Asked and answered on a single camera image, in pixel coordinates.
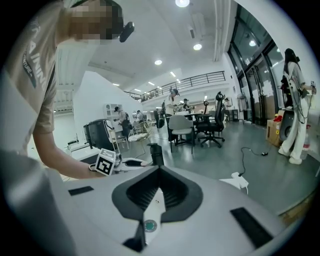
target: railing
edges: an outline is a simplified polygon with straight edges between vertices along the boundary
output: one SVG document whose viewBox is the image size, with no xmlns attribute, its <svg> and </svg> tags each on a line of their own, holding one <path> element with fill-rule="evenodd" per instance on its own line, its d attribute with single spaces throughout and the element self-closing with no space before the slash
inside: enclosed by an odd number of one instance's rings
<svg viewBox="0 0 320 256">
<path fill-rule="evenodd" d="M 132 93 L 132 92 L 126 92 L 131 97 L 137 97 L 141 102 L 145 102 L 147 100 L 150 100 L 155 97 L 159 97 L 162 95 L 169 95 L 170 89 L 177 89 L 177 90 L 183 90 L 191 87 L 198 87 L 205 84 L 211 84 L 211 83 L 218 83 L 226 81 L 225 78 L 225 72 L 219 71 L 219 72 L 213 72 L 213 73 L 207 73 L 207 74 L 201 74 L 197 76 L 192 76 L 180 81 L 168 83 L 166 85 L 163 85 L 162 87 L 155 88 L 151 91 L 148 91 L 147 93 L 144 93 L 142 95 Z"/>
</svg>

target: cardboard box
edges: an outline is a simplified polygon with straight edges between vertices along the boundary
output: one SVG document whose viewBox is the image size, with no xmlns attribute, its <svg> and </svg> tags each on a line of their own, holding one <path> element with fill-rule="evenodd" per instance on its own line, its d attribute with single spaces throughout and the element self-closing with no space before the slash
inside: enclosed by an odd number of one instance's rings
<svg viewBox="0 0 320 256">
<path fill-rule="evenodd" d="M 265 139 L 276 147 L 280 147 L 283 142 L 279 136 L 280 126 L 281 122 L 275 122 L 273 120 L 268 120 L 266 123 Z"/>
</svg>

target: green dot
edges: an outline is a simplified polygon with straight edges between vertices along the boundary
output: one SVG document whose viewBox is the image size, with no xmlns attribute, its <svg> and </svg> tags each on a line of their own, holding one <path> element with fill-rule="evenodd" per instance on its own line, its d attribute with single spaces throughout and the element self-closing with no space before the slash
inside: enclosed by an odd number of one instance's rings
<svg viewBox="0 0 320 256">
<path fill-rule="evenodd" d="M 153 224 L 152 222 L 147 222 L 145 224 L 145 229 L 146 230 L 153 230 L 155 228 L 155 224 Z"/>
</svg>

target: doorway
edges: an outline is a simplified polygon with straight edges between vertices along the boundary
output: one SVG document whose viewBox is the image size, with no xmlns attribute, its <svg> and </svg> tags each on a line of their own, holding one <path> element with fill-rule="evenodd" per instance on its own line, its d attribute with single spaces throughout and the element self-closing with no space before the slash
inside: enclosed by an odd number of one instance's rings
<svg viewBox="0 0 320 256">
<path fill-rule="evenodd" d="M 266 126 L 267 120 L 273 119 L 276 113 L 275 97 L 266 59 L 261 56 L 245 72 L 252 95 L 252 119 L 260 126 Z"/>
</svg>

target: gray floor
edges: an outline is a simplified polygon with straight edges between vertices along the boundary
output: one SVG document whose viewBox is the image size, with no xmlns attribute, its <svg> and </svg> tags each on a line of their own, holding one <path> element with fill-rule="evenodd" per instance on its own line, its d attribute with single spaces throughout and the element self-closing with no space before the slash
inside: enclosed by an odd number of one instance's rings
<svg viewBox="0 0 320 256">
<path fill-rule="evenodd" d="M 266 130 L 254 124 L 242 122 L 227 123 L 222 148 L 214 142 L 206 142 L 203 148 L 199 143 L 193 149 L 187 144 L 173 146 L 170 152 L 167 127 L 154 128 L 150 140 L 162 146 L 164 163 L 168 167 L 185 169 L 212 179 L 228 179 L 234 172 L 243 172 L 242 147 L 249 147 L 255 153 L 268 151 Z M 146 154 L 139 159 L 151 162 L 148 140 L 143 142 Z M 128 157 L 129 151 L 122 152 Z M 132 142 L 131 157 L 143 153 L 139 142 Z M 248 196 L 270 211 L 281 214 L 304 200 L 317 186 L 316 172 L 320 163 L 308 156 L 301 165 L 293 165 L 288 158 L 278 154 L 278 148 L 271 146 L 268 156 L 255 156 L 244 149 L 246 173 L 243 177 L 249 182 Z"/>
</svg>

